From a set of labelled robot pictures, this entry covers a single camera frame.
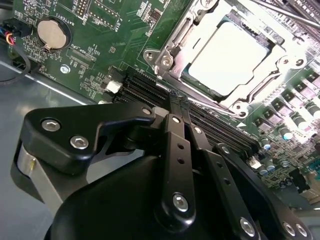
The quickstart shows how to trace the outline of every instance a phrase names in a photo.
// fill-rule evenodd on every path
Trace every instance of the surface-mount component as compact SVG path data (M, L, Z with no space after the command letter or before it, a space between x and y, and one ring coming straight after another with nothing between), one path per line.
M271 145L270 145L270 142L269 142L268 138L261 139L261 146L265 150L269 150L271 148Z
M264 165L269 172L273 172L276 169L276 166L271 159L265 161Z
M304 105L304 102L290 91L286 92L282 96L289 104L291 104L295 108L301 108Z
M320 107L318 107L317 105L312 104L307 107L307 110L315 119L320 118Z
M275 101L272 103L274 109L281 115L287 117L292 114L292 111L289 107L287 107L282 101Z
M266 111L263 115L273 125L277 125L278 123L280 123L283 120L281 117L277 116L271 110Z
M279 133L284 140L290 140L294 137L293 133L286 126L280 127Z
M246 84L253 77L253 70L267 53L268 50L247 32L232 22L225 22L191 64L188 72L219 95L227 96L238 85Z
M300 83L298 86L296 86L295 89L306 99L313 99L317 96L316 93L309 87L307 87L307 85L305 85L304 83Z
M264 165L262 165L261 167L259 167L257 170L258 170L259 174L262 175L262 176L268 174L268 171L267 171L267 169L266 169L266 167L265 167Z
M255 120L255 125L264 132L268 132L272 129L272 126L261 117Z
M72 39L68 25L54 16L43 18L38 22L37 36L39 42L49 52L67 47Z
M302 116L295 116L292 118L292 120L294 121L295 125L301 130L305 130L309 126L307 121Z

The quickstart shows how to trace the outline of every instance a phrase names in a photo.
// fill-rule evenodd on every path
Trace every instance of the black dimm slot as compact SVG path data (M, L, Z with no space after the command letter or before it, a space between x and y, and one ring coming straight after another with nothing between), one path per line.
M240 144L237 144L236 142L233 142L231 138L228 138L229 136L221 133L216 128L210 129L206 126L205 123L203 123L199 120L192 119L191 121L193 124L197 125L201 129L203 129L203 131L205 132L207 137L211 137L211 138L216 139L215 144L224 143L224 144L228 145L229 147L231 147L233 150L236 150L237 152L241 152L241 150L243 149L243 146L241 146Z
M141 101L150 107L163 106L168 92L156 86L156 81L134 71L128 71L123 88L117 94L115 102ZM252 155L259 150L259 144L248 135L237 130L221 119L191 104L189 108L191 122L203 129L211 145L224 143L239 154Z
M201 119L206 121L207 123L210 123L212 126L216 126L216 128L220 129L220 131L226 133L229 136L236 136L237 138L240 138L239 142L246 143L249 142L250 146L247 147L253 147L256 146L256 141L251 139L249 136L246 136L244 133L240 132L233 126L227 124L226 122L222 121L221 119L214 117L208 113L206 113L204 110L192 105L191 111L192 114L197 113L201 116Z

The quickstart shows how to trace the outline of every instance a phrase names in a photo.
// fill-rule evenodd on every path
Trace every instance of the green circuit board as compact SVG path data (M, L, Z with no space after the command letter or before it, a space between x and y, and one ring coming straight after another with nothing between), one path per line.
M148 71L143 50L162 47L189 2L16 0L15 18L36 27L39 20L54 16L68 25L72 37L68 47L52 53L40 46L36 30L30 36L17 39L16 44L24 48L31 60L42 64L43 75L99 102L105 91L100 85L111 66ZM156 11L158 17L147 21L151 11ZM70 73L62 73L61 65L69 66Z
M147 65L142 53L145 49L162 48L189 3L190 0L15 0L15 18L36 29L40 20L53 16L68 25L72 37L68 47L50 53L40 45L36 30L30 36L16 39L16 44L31 60L41 64L41 74L98 103L103 100L106 90L101 85L112 66L120 70L131 67L140 73L153 75L154 71ZM158 13L157 18L148 21L152 11ZM285 89L295 88L320 66L319 46L312 47L308 65L291 71L283 79ZM9 55L16 57L11 50ZM62 65L69 67L68 74L61 71ZM207 91L201 87L198 90L203 93ZM312 101L306 99L304 104ZM274 160L276 169L263 176L262 180L268 187L277 188L289 172L317 160L314 145L320 139L308 137L308 141L303 143L297 138L285 141L278 132L283 123L263 132L255 121L263 116L269 105L265 102L251 104L249 116L245 119L217 112L212 114L259 142L263 138L271 141L273 147L267 154ZM318 125L319 121L313 121L311 130L320 133ZM283 161L288 161L287 167L282 167Z

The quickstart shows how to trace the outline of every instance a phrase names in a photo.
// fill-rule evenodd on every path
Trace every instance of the cable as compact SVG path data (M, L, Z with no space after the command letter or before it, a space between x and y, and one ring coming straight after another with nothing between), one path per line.
M12 10L14 8L14 4L12 1L0 1L0 9Z
M307 26L309 26L311 28L314 28L314 29L320 31L320 24L318 24L317 22L311 21L309 19L306 19L304 17L298 16L296 14L293 14L290 11L284 10L282 8L279 8L279 7L275 6L275 5L272 5L272 4L267 3L265 1L262 1L262 0L250 0L250 1L256 3L256 4L260 5L260 6L263 6L265 8L271 9L271 10L277 12L277 13L283 14L283 15L289 17L289 18L292 18L293 20L295 20L295 21L297 21L297 22L299 22L301 24L307 25Z
M9 84L13 84L19 80L21 80L22 78L25 77L25 75L30 71L31 69L31 63L27 57L27 55L25 54L25 52L18 46L16 45L12 45L12 48L22 57L22 59L24 60L25 62L25 68L24 70L18 74L17 76L13 77L13 78L10 78L8 80L0 80L0 86L3 86L3 85L9 85Z
M12 35L13 35L12 33L6 33L5 34L5 40L9 45L14 45L15 44L14 40L12 39Z

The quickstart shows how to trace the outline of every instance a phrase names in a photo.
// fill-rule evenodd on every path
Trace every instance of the black cable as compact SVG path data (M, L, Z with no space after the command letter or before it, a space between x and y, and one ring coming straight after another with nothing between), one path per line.
M14 8L14 4L12 1L0 1L0 9L12 10Z
M24 78L26 76L26 74L30 71L31 69L31 63L29 61L29 58L27 57L27 55L25 54L25 52L18 46L16 45L12 45L13 49L22 57L22 59L25 62L25 68L24 70L18 74L17 76L10 78L8 80L0 80L0 86L3 85L9 85L9 84L13 84L19 80L21 80L22 78Z

